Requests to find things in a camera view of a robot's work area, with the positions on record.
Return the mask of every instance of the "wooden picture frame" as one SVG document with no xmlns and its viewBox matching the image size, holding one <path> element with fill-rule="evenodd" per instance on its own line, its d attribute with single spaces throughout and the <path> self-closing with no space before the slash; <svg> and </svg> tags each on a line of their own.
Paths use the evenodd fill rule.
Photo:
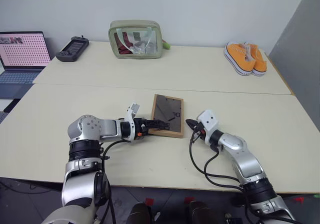
<svg viewBox="0 0 320 224">
<path fill-rule="evenodd" d="M 156 104 L 157 104 L 157 96 L 158 94 L 154 95 L 153 99 L 153 106 L 152 106 L 152 113 L 151 113 L 151 119 L 154 120 L 155 118 L 155 113 L 156 113 Z M 179 100 L 180 101 L 180 132 L 177 131 L 171 131 L 171 130 L 157 130 L 157 129 L 150 129 L 149 133 L 153 135 L 158 135 L 158 136 L 164 136 L 164 137 L 171 137 L 171 138 L 183 138 L 184 137 L 184 100 L 182 98 L 177 98 L 177 97 L 171 97 L 171 96 L 166 96 L 166 95 L 160 95 L 164 96 L 165 98 L 168 99 L 173 99 L 173 100 Z"/>
</svg>

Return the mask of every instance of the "green pouch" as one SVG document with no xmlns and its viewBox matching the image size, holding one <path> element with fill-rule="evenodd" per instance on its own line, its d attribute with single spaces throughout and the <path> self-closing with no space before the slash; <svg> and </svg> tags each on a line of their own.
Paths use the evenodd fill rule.
<svg viewBox="0 0 320 224">
<path fill-rule="evenodd" d="M 117 58 L 160 58 L 162 36 L 152 20 L 115 20 L 108 32 L 112 51 Z"/>
</svg>

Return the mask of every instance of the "white wall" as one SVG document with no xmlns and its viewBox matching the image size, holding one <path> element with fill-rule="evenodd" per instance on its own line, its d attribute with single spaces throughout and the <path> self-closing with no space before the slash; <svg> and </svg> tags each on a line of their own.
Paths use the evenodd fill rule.
<svg viewBox="0 0 320 224">
<path fill-rule="evenodd" d="M 110 22 L 160 24 L 173 45 L 222 47 L 246 40 L 267 53 L 301 0 L 0 0 L 0 31 L 42 30 L 51 54 L 72 36 L 107 41 Z"/>
</svg>

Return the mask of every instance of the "floor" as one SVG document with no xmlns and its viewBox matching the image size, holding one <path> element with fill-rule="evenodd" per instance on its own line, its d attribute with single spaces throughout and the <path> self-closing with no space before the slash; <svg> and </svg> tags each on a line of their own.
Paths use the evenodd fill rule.
<svg viewBox="0 0 320 224">
<path fill-rule="evenodd" d="M 0 182 L 11 188 L 28 193 L 43 192 L 46 189 L 35 187 L 16 180 L 0 178 Z M 185 190 L 167 188 L 142 188 L 142 187 L 113 187 L 112 199 L 115 216 L 118 224 L 124 224 L 131 208 L 138 202 L 153 205 L 152 213 L 160 212 L 156 223 L 158 224 L 185 224 L 185 202 L 197 200 L 207 203 L 212 208 L 217 219 L 224 224 L 224 213 L 230 213 L 234 218 L 242 218 L 243 223 L 248 223 L 244 216 L 243 207 L 233 207 L 231 199 L 234 192 L 219 192 L 205 190 Z M 304 197 L 303 203 L 295 198 Z M 320 223 L 320 198 L 313 195 L 297 195 L 284 198 L 287 206 L 298 221 L 303 224 Z M 40 224 L 52 211 L 61 207 L 61 193 L 51 190 L 42 194 L 21 194 L 13 192 L 0 185 L 0 223 L 33 223 Z M 98 210 L 102 216 L 105 207 Z M 111 215 L 108 214 L 106 224 L 111 224 Z"/>
</svg>

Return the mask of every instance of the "laptop keyboard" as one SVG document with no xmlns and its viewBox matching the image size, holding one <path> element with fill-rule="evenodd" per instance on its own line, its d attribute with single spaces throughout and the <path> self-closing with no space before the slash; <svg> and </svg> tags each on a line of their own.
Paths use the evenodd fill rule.
<svg viewBox="0 0 320 224">
<path fill-rule="evenodd" d="M 0 84 L 32 84 L 38 72 L 4 72 L 0 75 Z"/>
<path fill-rule="evenodd" d="M 0 123 L 6 118 L 9 113 L 0 111 Z"/>
</svg>

